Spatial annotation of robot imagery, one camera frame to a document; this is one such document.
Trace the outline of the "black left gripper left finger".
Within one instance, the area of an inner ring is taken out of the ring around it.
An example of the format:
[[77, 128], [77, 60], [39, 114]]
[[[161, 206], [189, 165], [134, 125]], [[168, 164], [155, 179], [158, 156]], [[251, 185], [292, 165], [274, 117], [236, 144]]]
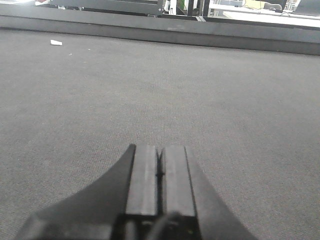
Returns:
[[152, 221], [158, 216], [157, 161], [155, 146], [130, 144], [90, 185], [32, 213], [15, 239], [120, 239], [126, 222]]

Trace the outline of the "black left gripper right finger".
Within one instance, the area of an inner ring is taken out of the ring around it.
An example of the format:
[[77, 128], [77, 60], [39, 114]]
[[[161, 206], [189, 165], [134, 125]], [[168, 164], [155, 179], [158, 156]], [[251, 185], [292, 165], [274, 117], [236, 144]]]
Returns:
[[161, 161], [163, 212], [179, 212], [194, 239], [256, 239], [220, 198], [189, 147], [166, 146]]

